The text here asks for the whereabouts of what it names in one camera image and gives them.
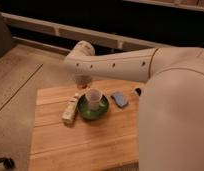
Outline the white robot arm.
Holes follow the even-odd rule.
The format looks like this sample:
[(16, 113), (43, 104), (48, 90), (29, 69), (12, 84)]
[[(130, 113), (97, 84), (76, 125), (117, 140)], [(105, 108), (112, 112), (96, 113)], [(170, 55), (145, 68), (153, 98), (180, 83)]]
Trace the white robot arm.
[(97, 56), (81, 41), (65, 57), (78, 75), (143, 82), (140, 171), (204, 171), (204, 48), (156, 47)]

